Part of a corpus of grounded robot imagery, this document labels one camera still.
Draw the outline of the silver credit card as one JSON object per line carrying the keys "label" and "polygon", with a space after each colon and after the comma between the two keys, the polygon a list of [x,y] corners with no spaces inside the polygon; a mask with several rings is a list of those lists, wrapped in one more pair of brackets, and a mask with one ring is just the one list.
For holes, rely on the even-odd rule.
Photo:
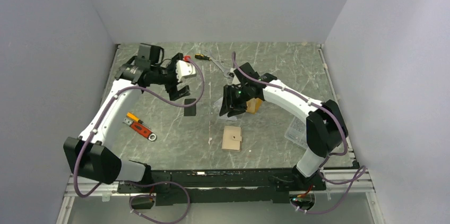
{"label": "silver credit card", "polygon": [[224,114],[222,116],[219,116],[218,119],[236,121],[238,119],[238,117],[237,116],[228,117],[227,114]]}

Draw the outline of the black credit card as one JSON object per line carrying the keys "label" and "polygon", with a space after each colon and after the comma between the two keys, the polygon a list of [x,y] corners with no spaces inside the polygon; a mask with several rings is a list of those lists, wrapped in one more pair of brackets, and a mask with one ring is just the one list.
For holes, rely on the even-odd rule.
{"label": "black credit card", "polygon": [[194,102],[196,101],[195,98],[186,98],[184,100],[184,105],[189,105],[189,107],[184,108],[184,116],[185,117],[195,117],[196,116],[196,104]]}

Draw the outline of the beige leather card holder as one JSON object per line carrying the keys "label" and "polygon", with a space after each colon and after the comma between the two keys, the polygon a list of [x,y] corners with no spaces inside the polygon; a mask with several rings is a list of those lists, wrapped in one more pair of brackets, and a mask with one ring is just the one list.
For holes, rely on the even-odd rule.
{"label": "beige leather card holder", "polygon": [[240,151],[242,145],[242,129],[236,126],[225,126],[222,137],[222,150]]}

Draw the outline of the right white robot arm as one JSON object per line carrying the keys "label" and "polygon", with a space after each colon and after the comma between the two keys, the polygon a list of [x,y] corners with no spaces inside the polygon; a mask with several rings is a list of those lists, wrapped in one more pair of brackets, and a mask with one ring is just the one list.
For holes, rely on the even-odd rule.
{"label": "right white robot arm", "polygon": [[306,189],[312,184],[313,175],[334,154],[336,147],[343,145],[342,154],[346,154],[348,129],[335,101],[307,97],[270,73],[259,75],[249,63],[236,68],[234,74],[239,82],[223,87],[221,116],[243,114],[247,110],[247,102],[258,98],[277,105],[305,124],[306,151],[292,175],[296,188]]}

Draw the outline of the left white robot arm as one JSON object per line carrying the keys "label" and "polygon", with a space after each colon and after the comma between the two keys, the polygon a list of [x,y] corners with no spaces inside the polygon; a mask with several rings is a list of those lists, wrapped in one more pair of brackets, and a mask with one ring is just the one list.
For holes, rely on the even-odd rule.
{"label": "left white robot arm", "polygon": [[76,138],[68,137],[63,145],[68,165],[74,176],[81,176],[104,184],[132,181],[139,192],[151,188],[150,166],[123,160],[111,149],[126,114],[139,97],[152,85],[162,85],[169,96],[167,103],[190,94],[189,87],[178,89],[183,79],[195,77],[196,67],[190,58],[177,53],[167,66],[161,66],[165,50],[160,46],[140,44],[136,55],[119,67],[111,89],[94,119]]}

